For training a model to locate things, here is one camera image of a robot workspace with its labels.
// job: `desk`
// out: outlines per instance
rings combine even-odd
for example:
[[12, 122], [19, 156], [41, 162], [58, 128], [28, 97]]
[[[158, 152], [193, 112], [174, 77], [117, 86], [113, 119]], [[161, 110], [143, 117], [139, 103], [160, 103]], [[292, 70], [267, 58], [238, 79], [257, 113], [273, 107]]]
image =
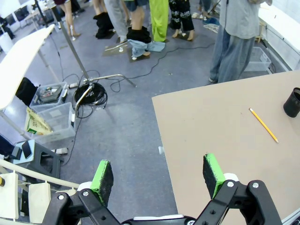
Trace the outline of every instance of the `desk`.
[[280, 9], [266, 3], [261, 4], [258, 15], [267, 24], [267, 30], [263, 30], [263, 34], [268, 43], [292, 70], [298, 70], [300, 41], [297, 30], [300, 30], [300, 24]]
[[0, 116], [27, 140], [30, 140], [31, 138], [7, 117], [2, 110], [4, 110], [13, 100], [28, 67], [37, 53], [42, 58], [45, 66], [50, 70], [55, 81], [58, 83], [60, 82], [40, 51], [44, 40], [49, 36], [53, 28], [54, 24], [17, 41], [0, 64]]
[[[208, 152], [241, 183], [265, 182], [281, 219], [299, 209], [300, 115], [290, 118], [283, 110], [299, 84], [300, 71], [294, 71], [153, 97], [179, 214], [196, 218], [210, 200], [202, 174]], [[222, 224], [245, 220], [238, 210], [229, 210]]]

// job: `patterned pants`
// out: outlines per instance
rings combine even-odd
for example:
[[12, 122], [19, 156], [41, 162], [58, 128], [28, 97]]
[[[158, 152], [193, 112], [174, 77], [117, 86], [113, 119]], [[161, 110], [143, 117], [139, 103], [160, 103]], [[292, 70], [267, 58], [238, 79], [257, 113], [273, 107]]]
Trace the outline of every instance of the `patterned pants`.
[[180, 29], [182, 23], [184, 31], [194, 29], [189, 0], [169, 0], [169, 6], [172, 12], [172, 28]]

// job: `gray pants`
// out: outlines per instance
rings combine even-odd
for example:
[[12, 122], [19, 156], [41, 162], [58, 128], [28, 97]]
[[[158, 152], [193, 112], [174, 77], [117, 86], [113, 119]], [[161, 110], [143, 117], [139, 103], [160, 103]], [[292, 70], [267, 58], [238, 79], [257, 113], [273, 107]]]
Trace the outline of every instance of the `gray pants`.
[[113, 27], [120, 37], [120, 41], [125, 41], [128, 30], [126, 28], [125, 14], [122, 9], [121, 0], [104, 0], [104, 3]]
[[212, 65], [210, 68], [210, 79], [222, 83], [238, 80], [247, 67], [255, 37], [241, 39], [231, 36], [220, 25]]

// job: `gray shirt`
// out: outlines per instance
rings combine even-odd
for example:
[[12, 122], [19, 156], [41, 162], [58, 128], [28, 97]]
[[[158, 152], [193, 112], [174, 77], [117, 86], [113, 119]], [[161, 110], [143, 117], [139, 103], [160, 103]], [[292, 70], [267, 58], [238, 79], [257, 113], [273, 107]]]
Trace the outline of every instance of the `gray shirt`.
[[220, 24], [228, 34], [249, 39], [259, 34], [259, 4], [248, 0], [221, 0]]

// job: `bag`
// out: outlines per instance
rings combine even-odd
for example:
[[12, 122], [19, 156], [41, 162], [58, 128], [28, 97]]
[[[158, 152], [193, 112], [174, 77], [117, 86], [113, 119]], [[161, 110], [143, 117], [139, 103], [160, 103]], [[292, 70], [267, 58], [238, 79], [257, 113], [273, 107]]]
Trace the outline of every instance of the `bag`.
[[29, 107], [37, 89], [28, 78], [24, 77], [15, 95]]

